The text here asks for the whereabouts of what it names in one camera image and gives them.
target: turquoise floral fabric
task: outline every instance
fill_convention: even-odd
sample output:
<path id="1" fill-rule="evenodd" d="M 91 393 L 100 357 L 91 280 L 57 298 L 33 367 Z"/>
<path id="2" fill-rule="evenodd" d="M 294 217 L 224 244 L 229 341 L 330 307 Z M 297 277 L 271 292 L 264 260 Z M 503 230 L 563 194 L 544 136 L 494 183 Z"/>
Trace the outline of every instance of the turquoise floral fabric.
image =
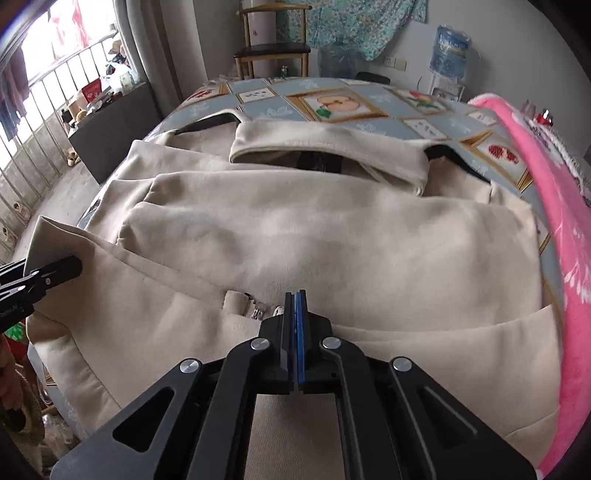
<path id="1" fill-rule="evenodd" d="M 310 47 L 343 38 L 364 60 L 374 60 L 408 20 L 427 21 L 427 0 L 287 0 L 307 3 L 306 35 Z M 277 14 L 277 40 L 301 41 L 301 14 Z"/>

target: chair backrest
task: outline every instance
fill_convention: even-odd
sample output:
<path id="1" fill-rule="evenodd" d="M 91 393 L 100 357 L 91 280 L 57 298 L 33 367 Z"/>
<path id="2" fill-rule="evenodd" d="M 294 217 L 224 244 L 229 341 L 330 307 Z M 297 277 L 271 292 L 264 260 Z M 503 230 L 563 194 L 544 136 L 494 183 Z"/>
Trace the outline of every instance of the chair backrest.
<path id="1" fill-rule="evenodd" d="M 306 10 L 312 10 L 310 5 L 306 4 L 281 4 L 281 3 L 274 3 L 274 4 L 265 4 L 265 5 L 258 5 L 257 7 L 250 7 L 245 9 L 240 9 L 236 12 L 236 15 L 242 15 L 244 20 L 244 40 L 246 41 L 246 46 L 251 46 L 251 32 L 250 26 L 248 25 L 248 14 L 254 14 L 258 12 L 285 12 L 288 10 L 300 10 L 301 11 L 301 41 L 302 43 L 306 43 Z"/>

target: beige coat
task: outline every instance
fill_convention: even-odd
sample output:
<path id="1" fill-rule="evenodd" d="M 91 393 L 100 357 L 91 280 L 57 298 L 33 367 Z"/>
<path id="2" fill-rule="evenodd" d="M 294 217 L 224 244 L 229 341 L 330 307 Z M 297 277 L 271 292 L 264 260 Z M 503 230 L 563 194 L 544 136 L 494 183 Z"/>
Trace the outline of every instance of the beige coat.
<path id="1" fill-rule="evenodd" d="M 259 164 L 216 155 L 231 140 L 230 160 Z M 89 232 L 40 219 L 27 269 L 76 254 L 84 270 L 36 305 L 28 334 L 85 426 L 183 358 L 255 336 L 245 292 L 269 316 L 305 288 L 337 335 L 409 356 L 536 465 L 560 364 L 534 216 L 423 147 L 305 122 L 165 134 L 134 142 Z M 343 155 L 352 174 L 265 165 L 301 150 Z M 260 396 L 247 477 L 342 478 L 332 399 Z"/>

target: triangular cutout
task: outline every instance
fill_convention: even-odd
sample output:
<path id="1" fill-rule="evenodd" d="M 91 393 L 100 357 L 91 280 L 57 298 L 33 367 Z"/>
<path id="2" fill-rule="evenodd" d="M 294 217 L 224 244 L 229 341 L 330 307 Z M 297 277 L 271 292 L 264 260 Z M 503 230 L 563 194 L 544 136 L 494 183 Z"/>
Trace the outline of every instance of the triangular cutout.
<path id="1" fill-rule="evenodd" d="M 431 388 L 421 387 L 418 389 L 417 394 L 442 448 L 454 448 L 476 436 L 476 429 Z"/>
<path id="2" fill-rule="evenodd" d="M 146 452 L 173 397 L 172 388 L 159 390 L 113 430 L 113 438 L 136 452 Z"/>

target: wooden chair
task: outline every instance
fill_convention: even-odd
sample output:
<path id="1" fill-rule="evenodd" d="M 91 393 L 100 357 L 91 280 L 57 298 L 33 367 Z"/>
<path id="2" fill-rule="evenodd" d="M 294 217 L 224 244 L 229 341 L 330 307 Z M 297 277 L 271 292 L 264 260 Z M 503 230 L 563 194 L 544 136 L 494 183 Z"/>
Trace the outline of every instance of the wooden chair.
<path id="1" fill-rule="evenodd" d="M 244 80 L 244 73 L 242 71 L 242 64 L 248 63 L 248 74 L 254 78 L 254 68 L 252 62 L 255 60 L 272 60 L 272 59 L 297 59 L 301 58 L 301 75 L 308 76 L 308 57 L 310 54 L 310 47 L 306 45 L 306 10 L 311 10 L 312 7 L 306 4 L 266 4 L 258 7 L 245 8 L 239 10 L 236 15 L 242 15 L 244 19 L 244 40 L 246 47 L 234 54 L 236 60 L 236 69 L 238 76 Z M 248 25 L 248 14 L 256 12 L 281 12 L 286 10 L 300 10 L 301 11 L 301 43 L 285 42 L 285 43 L 266 43 L 261 45 L 251 45 L 251 32 Z"/>

